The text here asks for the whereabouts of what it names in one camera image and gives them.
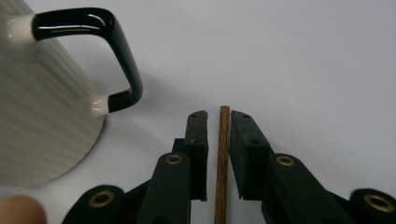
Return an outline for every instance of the white background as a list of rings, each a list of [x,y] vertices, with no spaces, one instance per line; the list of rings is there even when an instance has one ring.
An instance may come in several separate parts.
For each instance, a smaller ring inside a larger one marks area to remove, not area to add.
[[[30,188],[61,223],[86,190],[125,191],[148,180],[184,137],[187,116],[208,112],[208,202],[191,223],[214,219],[219,107],[251,115],[275,152],[299,158],[323,186],[348,198],[374,188],[396,197],[394,1],[26,0],[35,12],[103,7],[119,19],[140,70],[140,103],[107,116],[97,145],[70,172]],[[127,88],[110,47],[95,36],[60,38],[103,93]],[[229,169],[228,223],[263,223],[240,201]]]

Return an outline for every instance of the wooden stick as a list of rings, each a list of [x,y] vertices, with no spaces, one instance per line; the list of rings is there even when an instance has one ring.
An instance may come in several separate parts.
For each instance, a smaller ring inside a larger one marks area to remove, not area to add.
[[[220,108],[219,155],[216,183],[215,224],[225,224],[227,203],[228,148],[230,145],[230,107]]]

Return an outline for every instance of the white mug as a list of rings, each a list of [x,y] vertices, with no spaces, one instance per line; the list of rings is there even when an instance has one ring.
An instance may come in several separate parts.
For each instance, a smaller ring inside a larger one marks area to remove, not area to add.
[[[131,89],[97,95],[59,42],[49,39],[62,35],[101,36]],[[92,148],[104,115],[136,104],[141,95],[134,58],[112,13],[31,14],[21,0],[0,1],[0,185],[31,186],[65,173]]]

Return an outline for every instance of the black plastic part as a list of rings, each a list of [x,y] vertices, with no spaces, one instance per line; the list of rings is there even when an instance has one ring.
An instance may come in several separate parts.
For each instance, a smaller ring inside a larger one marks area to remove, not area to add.
[[[356,189],[350,196],[353,216],[361,223],[396,223],[396,200],[375,189]]]
[[[190,158],[182,152],[167,153],[158,159],[137,224],[190,223]]]
[[[185,138],[176,138],[172,151],[186,153],[191,159],[191,199],[207,201],[207,113],[189,115]]]
[[[145,198],[148,188],[149,180],[125,193],[124,204],[122,205],[120,215],[117,220],[118,224],[136,223],[140,207],[142,206],[143,199]]]
[[[143,86],[134,57],[119,22],[111,12],[86,7],[39,13],[33,18],[32,34],[36,41],[64,35],[101,36],[114,51],[131,86],[129,90],[109,96],[109,112],[134,105],[142,97]]]
[[[262,214],[264,215],[266,224],[290,224],[282,204],[276,197],[274,189],[270,185],[264,188]]]
[[[261,201],[265,168],[274,151],[250,115],[232,111],[229,154],[239,197]]]
[[[279,200],[290,223],[355,223],[297,158],[274,154],[269,159],[267,176],[276,194],[273,199]]]
[[[109,200],[107,192],[110,192],[113,198],[109,203],[101,206],[103,202]],[[90,203],[92,197],[95,199],[94,204]],[[64,218],[63,224],[116,224],[123,203],[122,189],[114,186],[98,186],[88,190],[78,199]]]

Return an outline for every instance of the finger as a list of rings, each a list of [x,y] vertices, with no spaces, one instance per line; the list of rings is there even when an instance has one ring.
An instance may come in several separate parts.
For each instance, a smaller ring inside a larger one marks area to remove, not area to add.
[[[0,201],[0,223],[46,224],[43,207],[28,196],[14,196]]]

